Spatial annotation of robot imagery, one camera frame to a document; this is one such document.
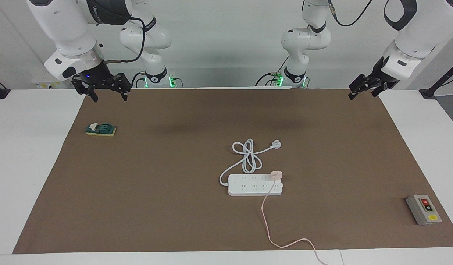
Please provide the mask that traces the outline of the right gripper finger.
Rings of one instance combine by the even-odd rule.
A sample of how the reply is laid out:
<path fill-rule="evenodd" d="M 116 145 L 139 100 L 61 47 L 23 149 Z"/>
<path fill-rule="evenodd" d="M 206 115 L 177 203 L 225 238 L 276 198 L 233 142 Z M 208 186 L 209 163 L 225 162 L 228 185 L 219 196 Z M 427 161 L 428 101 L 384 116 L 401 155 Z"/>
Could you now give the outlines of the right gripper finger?
<path fill-rule="evenodd" d="M 84 86 L 84 81 L 79 75 L 74 75 L 71 82 L 78 94 L 90 97 L 95 103 L 98 102 L 98 96 L 95 93 L 95 85 Z"/>
<path fill-rule="evenodd" d="M 124 101 L 127 101 L 128 94 L 131 92 L 131 83 L 124 73 L 113 76 L 113 91 L 121 95 Z"/>

